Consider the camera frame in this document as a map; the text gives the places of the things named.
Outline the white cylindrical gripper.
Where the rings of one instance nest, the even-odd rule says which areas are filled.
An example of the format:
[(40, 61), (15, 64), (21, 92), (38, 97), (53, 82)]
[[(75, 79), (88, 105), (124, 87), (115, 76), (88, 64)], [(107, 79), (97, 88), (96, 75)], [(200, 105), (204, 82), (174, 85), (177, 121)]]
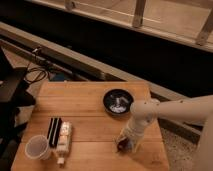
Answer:
[[(125, 126), (125, 134), (130, 138), (139, 137), (139, 138), (133, 140), (133, 143), (132, 143), (132, 152), (133, 153), (137, 152), (137, 150), (141, 144), (141, 141), (142, 141), (141, 137), (143, 136), (144, 131), (148, 125), (149, 125), (149, 122), (144, 119), (137, 120), (136, 118), (131, 118), (127, 122), (127, 124)], [(117, 148), (118, 143), (124, 139), (128, 139), (124, 134), (120, 134), (116, 138), (116, 140), (115, 140), (116, 148)]]

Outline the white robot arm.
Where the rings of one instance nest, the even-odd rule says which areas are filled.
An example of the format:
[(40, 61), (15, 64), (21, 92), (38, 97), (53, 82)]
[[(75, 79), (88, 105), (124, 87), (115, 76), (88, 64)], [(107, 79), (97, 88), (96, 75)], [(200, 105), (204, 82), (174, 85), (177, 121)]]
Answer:
[(213, 171), (213, 95), (160, 102), (136, 100), (130, 106), (131, 117), (116, 139), (118, 150), (138, 148), (145, 129), (155, 118), (185, 122), (204, 122), (192, 171)]

